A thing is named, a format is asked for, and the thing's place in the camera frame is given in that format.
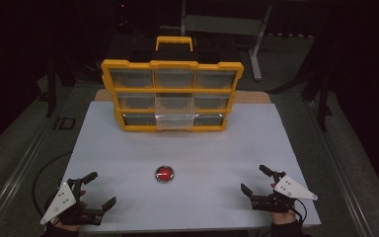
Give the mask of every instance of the metal rail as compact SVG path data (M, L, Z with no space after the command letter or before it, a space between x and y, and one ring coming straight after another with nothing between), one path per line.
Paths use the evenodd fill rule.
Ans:
M67 99L69 98L71 90L66 95L60 95L58 97L57 103L61 106L56 107L54 113L50 118L44 118L43 123L34 137L31 145L24 154L22 160L18 164L17 168L13 171L11 176L8 178L7 182L3 186L0 192L0 221L4 216L6 210L10 206L12 199L17 194L18 189L20 188L24 178L27 176L28 171L30 170L32 164L37 158L39 149L41 148L42 141L44 140L47 132L51 129L52 125L60 115Z
M345 200L346 206L349 210L349 213L352 217L352 221L355 224L355 227L358 231L359 236L361 237L372 237L373 234L368 225L367 220L362 212L362 209L356 199L355 194L352 191L349 180L343 170L341 165L340 157L332 144L329 136L324 133L316 119L317 108L313 102L306 101L304 102L308 115L311 117L314 127L318 131L320 138L325 144L325 148L328 151L330 156L331 169L334 173L335 179L337 180L338 186L340 187L341 194Z

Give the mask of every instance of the robotic hand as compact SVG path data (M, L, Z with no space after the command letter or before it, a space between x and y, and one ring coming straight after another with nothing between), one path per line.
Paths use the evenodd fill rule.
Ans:
M88 209L80 203L82 184L87 185L97 177L97 172L93 172L82 179L69 179L60 186L57 194L50 197L51 204L47 205L40 224L45 225L57 216L64 225L101 225L104 214L115 205L116 198L111 198L101 209Z
M272 171L265 165L261 165L260 170L267 176L273 177L275 186L272 194L268 196L255 196L248 187L241 184L243 194L251 200L252 209L276 213L285 213L292 210L301 218L301 214L293 208L294 202L298 198L318 199L316 195L288 177L285 172L278 173Z

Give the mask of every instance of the yellow carrying handle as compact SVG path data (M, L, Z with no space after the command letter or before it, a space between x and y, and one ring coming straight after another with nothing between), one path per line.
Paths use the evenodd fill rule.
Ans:
M156 50L159 48L159 43L188 43L189 50L192 51L192 38L189 37L157 37Z

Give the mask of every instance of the clear plastic drawer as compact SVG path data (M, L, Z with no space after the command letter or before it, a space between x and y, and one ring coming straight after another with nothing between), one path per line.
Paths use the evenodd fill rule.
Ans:
M230 98L229 94L195 93L193 96L197 109L224 110Z
M236 71L197 71L195 88L231 88L235 74Z
M157 114L157 126L163 130L190 129L193 127L194 114Z
M117 87L148 88L152 87L152 70L150 69L111 69L114 85Z
M153 113L124 113L125 125L156 125Z
M193 71L189 69L154 70L155 85L160 88L192 88Z
M159 113L192 113L192 93L157 93L156 111Z
M194 126L221 125L224 114L196 114L193 120Z
M154 93L117 93L119 106L123 109L154 109Z

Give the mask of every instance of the white tabletop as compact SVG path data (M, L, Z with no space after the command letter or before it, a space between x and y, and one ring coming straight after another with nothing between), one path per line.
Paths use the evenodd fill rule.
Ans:
M255 195L272 193L273 179L258 169L262 164L307 187L273 104L234 104L227 129L219 132L124 132L113 109L112 102L91 103L64 177L98 172L95 181L83 186L87 193L82 200L90 208L117 199L102 225L84 226L85 232L269 226L268 213L252 210L240 190L243 183ZM169 184L155 179L163 165L175 171ZM320 224L313 202L303 202L305 225Z

